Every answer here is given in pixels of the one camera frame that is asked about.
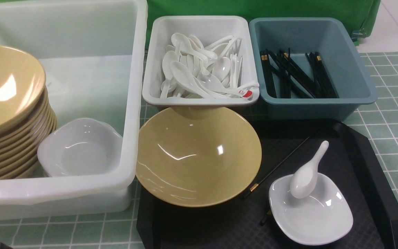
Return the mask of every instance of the small white bowl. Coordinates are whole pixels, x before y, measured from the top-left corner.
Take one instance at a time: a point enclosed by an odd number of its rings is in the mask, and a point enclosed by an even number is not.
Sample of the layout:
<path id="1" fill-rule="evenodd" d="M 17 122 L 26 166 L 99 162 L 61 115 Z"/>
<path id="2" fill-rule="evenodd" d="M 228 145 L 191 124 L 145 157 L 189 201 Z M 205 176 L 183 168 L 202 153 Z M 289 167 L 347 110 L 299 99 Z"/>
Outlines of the small white bowl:
<path id="1" fill-rule="evenodd" d="M 80 118 L 44 139 L 38 160 L 52 177 L 105 174 L 119 165 L 121 148 L 122 136 L 112 126 Z"/>
<path id="2" fill-rule="evenodd" d="M 349 205 L 336 184 L 319 173 L 316 188 L 303 199 L 290 193 L 292 175 L 279 178 L 270 187 L 270 207 L 277 225 L 295 242 L 307 246 L 332 243 L 352 228 Z"/>

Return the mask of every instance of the white plastic tray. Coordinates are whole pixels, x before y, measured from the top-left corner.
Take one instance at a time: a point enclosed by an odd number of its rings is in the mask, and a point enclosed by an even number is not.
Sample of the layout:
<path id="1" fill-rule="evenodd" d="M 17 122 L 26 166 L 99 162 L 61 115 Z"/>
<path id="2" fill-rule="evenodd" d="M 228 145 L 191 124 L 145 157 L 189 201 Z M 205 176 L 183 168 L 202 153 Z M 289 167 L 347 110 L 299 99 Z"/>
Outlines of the white plastic tray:
<path id="1" fill-rule="evenodd" d="M 0 45 L 41 61 L 60 125 L 94 118 L 124 137 L 120 166 L 109 174 L 0 180 L 0 219 L 128 206 L 138 154 L 146 22 L 145 0 L 0 3 Z"/>
<path id="2" fill-rule="evenodd" d="M 204 46 L 228 35 L 242 38 L 238 55 L 243 57 L 240 85 L 251 81 L 257 82 L 256 66 L 254 64 L 253 47 L 248 30 L 248 22 L 239 16 L 163 16 L 154 21 L 148 47 L 147 64 L 145 66 L 142 97 L 149 104 L 156 106 L 178 105 L 208 105 L 208 106 L 246 106 L 253 104 L 259 98 L 259 88 L 252 88 L 250 99 L 186 99 L 159 98 L 161 96 L 162 59 L 165 47 L 171 45 L 171 36 L 182 33 L 186 36 L 197 36 Z"/>

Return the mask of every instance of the stack of yellow bowls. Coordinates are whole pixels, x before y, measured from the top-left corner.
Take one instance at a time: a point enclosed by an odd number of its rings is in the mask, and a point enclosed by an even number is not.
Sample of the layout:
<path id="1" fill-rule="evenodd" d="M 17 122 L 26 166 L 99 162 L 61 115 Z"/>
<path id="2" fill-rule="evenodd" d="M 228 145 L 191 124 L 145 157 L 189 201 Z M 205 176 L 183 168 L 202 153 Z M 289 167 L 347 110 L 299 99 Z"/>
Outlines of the stack of yellow bowls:
<path id="1" fill-rule="evenodd" d="M 57 128 L 45 82 L 35 57 L 0 46 L 0 179 L 30 176 L 40 142 Z"/>

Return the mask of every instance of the blue plastic bin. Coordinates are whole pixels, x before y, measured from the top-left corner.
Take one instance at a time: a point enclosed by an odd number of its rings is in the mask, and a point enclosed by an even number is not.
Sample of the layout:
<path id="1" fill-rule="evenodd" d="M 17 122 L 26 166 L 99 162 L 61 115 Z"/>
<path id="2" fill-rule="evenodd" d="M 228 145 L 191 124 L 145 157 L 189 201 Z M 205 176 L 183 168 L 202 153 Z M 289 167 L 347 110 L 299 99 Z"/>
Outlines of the blue plastic bin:
<path id="1" fill-rule="evenodd" d="M 345 120 L 362 104 L 377 100 L 377 91 L 343 24 L 332 18 L 258 18 L 249 24 L 260 96 L 272 119 Z M 312 78 L 305 52 L 320 52 L 338 99 L 281 99 L 268 95 L 259 52 L 291 48 L 293 60 Z M 279 78 L 273 76 L 279 93 Z"/>

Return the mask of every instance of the yellow plate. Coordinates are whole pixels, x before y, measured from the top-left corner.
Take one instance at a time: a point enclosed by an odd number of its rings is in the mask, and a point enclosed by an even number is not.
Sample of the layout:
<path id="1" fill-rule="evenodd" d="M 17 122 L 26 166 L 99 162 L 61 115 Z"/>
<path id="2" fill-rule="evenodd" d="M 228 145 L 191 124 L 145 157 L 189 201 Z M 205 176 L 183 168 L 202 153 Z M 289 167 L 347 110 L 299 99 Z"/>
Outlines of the yellow plate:
<path id="1" fill-rule="evenodd" d="M 47 104 L 46 108 L 43 109 L 43 112 L 40 113 L 40 115 L 38 115 L 37 120 L 35 120 L 35 122 L 32 123 L 32 128 L 30 129 L 29 133 L 24 134 L 24 136 L 19 137 L 19 139 L 14 141 L 14 143 L 7 143 L 7 142 L 3 141 L 0 144 L 0 156 L 4 156 L 5 158 L 8 158 L 11 155 L 19 153 L 22 150 L 22 147 L 20 145 L 25 144 L 26 141 L 27 141 L 27 144 L 29 143 L 29 141 L 33 141 L 35 139 L 36 132 L 38 132 L 38 130 L 42 126 L 42 124 L 46 122 L 49 110 L 50 110 L 50 107 L 49 107 L 49 104 Z"/>
<path id="2" fill-rule="evenodd" d="M 23 149 L 20 153 L 0 162 L 0 176 L 17 169 L 21 165 L 25 164 L 25 162 L 27 162 L 30 158 L 32 158 L 32 156 L 35 156 L 40 142 L 50 134 L 53 123 L 54 117 L 51 115 L 51 112 L 49 112 L 47 121 L 42 125 L 40 131 L 35 135 L 36 139 L 30 143 L 24 143 L 21 145 Z"/>
<path id="3" fill-rule="evenodd" d="M 35 57 L 0 46 L 0 133 L 28 116 L 45 82 L 44 68 Z"/>
<path id="4" fill-rule="evenodd" d="M 33 174 L 33 172 L 39 167 L 41 167 L 41 164 L 39 163 L 38 160 L 36 160 L 36 162 L 33 163 L 33 165 L 30 168 L 28 168 L 26 171 L 24 171 L 20 175 L 16 176 L 15 179 L 27 178 L 27 177 L 31 176 Z"/>
<path id="5" fill-rule="evenodd" d="M 186 207 L 216 205 L 242 192 L 259 171 L 253 127 L 225 108 L 168 108 L 139 131 L 136 176 L 151 194 Z"/>
<path id="6" fill-rule="evenodd" d="M 13 145 L 16 145 L 15 147 L 11 148 L 9 151 L 5 151 L 5 148 L 1 149 L 5 152 L 0 153 L 0 162 L 10 158 L 13 159 L 14 156 L 22 154 L 28 146 L 31 146 L 38 139 L 38 136 L 44 131 L 51 117 L 50 109 L 46 109 L 44 118 L 40 120 L 25 137 L 20 138 L 16 143 L 14 143 Z"/>
<path id="7" fill-rule="evenodd" d="M 6 147 L 7 145 L 14 143 L 15 141 L 24 137 L 25 134 L 30 132 L 33 127 L 36 126 L 36 124 L 38 123 L 39 115 L 44 114 L 47 106 L 49 106 L 49 97 L 47 88 L 44 88 L 41 99 L 39 100 L 38 104 L 36 104 L 30 115 L 14 129 L 11 129 L 4 134 L 0 134 L 0 148 Z"/>

